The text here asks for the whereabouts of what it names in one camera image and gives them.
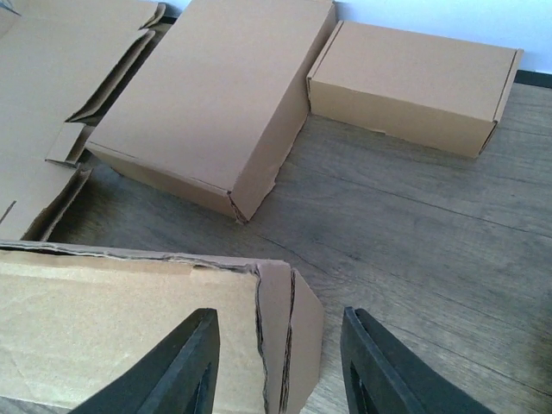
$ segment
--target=closed cardboard box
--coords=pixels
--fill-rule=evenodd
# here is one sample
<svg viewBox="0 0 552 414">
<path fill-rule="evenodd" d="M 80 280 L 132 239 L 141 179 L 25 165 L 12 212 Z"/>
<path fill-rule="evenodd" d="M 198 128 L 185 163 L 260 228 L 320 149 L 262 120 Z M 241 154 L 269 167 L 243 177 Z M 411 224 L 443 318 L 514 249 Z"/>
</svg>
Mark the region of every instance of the closed cardboard box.
<svg viewBox="0 0 552 414">
<path fill-rule="evenodd" d="M 521 50 L 339 22 L 308 75 L 313 114 L 476 157 Z"/>
<path fill-rule="evenodd" d="M 94 115 L 152 40 L 165 6 L 0 1 L 0 238 L 45 239 L 85 182 Z"/>
<path fill-rule="evenodd" d="M 335 25 L 326 0 L 192 0 L 87 147 L 246 222 L 304 124 L 306 75 Z"/>
<path fill-rule="evenodd" d="M 0 242 L 0 292 L 4 397 L 73 408 L 204 307 L 215 413 L 298 414 L 318 382 L 323 308 L 282 261 Z"/>
</svg>

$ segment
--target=large cardboard box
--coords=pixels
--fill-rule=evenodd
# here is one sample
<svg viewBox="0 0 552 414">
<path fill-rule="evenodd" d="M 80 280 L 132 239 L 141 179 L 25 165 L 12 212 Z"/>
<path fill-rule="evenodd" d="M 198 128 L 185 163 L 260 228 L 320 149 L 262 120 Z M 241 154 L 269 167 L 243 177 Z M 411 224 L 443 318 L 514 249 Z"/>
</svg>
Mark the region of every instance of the large cardboard box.
<svg viewBox="0 0 552 414">
<path fill-rule="evenodd" d="M 0 294 L 4 397 L 72 408 L 204 307 L 215 413 L 299 413 L 318 382 L 323 308 L 282 261 L 0 242 Z"/>
<path fill-rule="evenodd" d="M 192 0 L 87 142 L 118 172 L 240 221 L 274 186 L 336 25 L 325 0 Z"/>
<path fill-rule="evenodd" d="M 313 114 L 476 157 L 523 51 L 339 22 L 309 76 Z"/>
<path fill-rule="evenodd" d="M 0 237 L 47 237 L 82 187 L 90 127 L 152 40 L 164 5 L 0 0 Z"/>
</svg>

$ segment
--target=open cardboard box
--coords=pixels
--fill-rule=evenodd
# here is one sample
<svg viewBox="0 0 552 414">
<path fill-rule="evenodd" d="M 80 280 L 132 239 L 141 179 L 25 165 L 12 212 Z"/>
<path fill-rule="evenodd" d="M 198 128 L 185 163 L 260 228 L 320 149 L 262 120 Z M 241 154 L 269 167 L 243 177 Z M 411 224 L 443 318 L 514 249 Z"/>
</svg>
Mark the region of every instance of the open cardboard box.
<svg viewBox="0 0 552 414">
<path fill-rule="evenodd" d="M 312 113 L 476 157 L 522 50 L 339 22 L 309 76 Z"/>
<path fill-rule="evenodd" d="M 86 178 L 75 167 L 86 119 L 164 10 L 138 0 L 0 0 L 0 238 L 49 235 Z"/>
<path fill-rule="evenodd" d="M 221 333 L 215 413 L 299 413 L 318 382 L 323 308 L 282 261 L 7 241 L 0 295 L 4 397 L 72 408 L 202 307 Z"/>
<path fill-rule="evenodd" d="M 309 112 L 330 0 L 192 0 L 86 146 L 119 173 L 249 220 Z"/>
</svg>

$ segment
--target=cardboard sheet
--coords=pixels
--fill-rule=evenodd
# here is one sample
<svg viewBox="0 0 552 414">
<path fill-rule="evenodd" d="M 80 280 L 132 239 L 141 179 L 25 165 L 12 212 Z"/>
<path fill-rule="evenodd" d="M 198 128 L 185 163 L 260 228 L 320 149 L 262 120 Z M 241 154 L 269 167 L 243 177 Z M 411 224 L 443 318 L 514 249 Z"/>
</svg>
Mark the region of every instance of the cardboard sheet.
<svg viewBox="0 0 552 414">
<path fill-rule="evenodd" d="M 305 77 L 335 25 L 330 1 L 193 0 L 87 147 L 245 222 L 303 126 Z"/>
<path fill-rule="evenodd" d="M 219 315 L 215 413 L 299 413 L 317 383 L 322 307 L 284 262 L 5 242 L 0 296 L 5 397 L 72 408 L 200 307 Z"/>
<path fill-rule="evenodd" d="M 34 232 L 45 219 L 39 216 L 72 187 L 78 170 L 70 164 L 90 134 L 81 121 L 151 40 L 147 27 L 164 6 L 137 0 L 2 4 L 0 237 L 17 240 Z"/>
<path fill-rule="evenodd" d="M 477 156 L 523 51 L 340 22 L 308 81 L 314 114 Z"/>
</svg>

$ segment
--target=cardboard box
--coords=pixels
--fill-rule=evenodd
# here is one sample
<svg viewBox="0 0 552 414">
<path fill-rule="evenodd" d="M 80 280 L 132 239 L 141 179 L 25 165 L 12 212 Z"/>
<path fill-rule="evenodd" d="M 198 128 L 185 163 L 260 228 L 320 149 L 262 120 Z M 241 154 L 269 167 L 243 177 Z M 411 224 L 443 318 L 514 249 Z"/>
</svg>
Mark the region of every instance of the cardboard box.
<svg viewBox="0 0 552 414">
<path fill-rule="evenodd" d="M 476 157 L 523 51 L 339 22 L 308 76 L 313 114 Z"/>
<path fill-rule="evenodd" d="M 221 333 L 215 413 L 299 413 L 318 382 L 323 308 L 282 261 L 0 242 L 0 292 L 4 397 L 72 408 L 201 307 Z"/>
<path fill-rule="evenodd" d="M 309 111 L 320 0 L 192 0 L 87 142 L 118 172 L 249 220 Z"/>
<path fill-rule="evenodd" d="M 35 235 L 48 222 L 46 212 L 62 211 L 60 203 L 82 186 L 74 165 L 91 132 L 85 120 L 151 41 L 148 27 L 165 6 L 137 0 L 0 5 L 0 237 L 17 240 Z"/>
</svg>

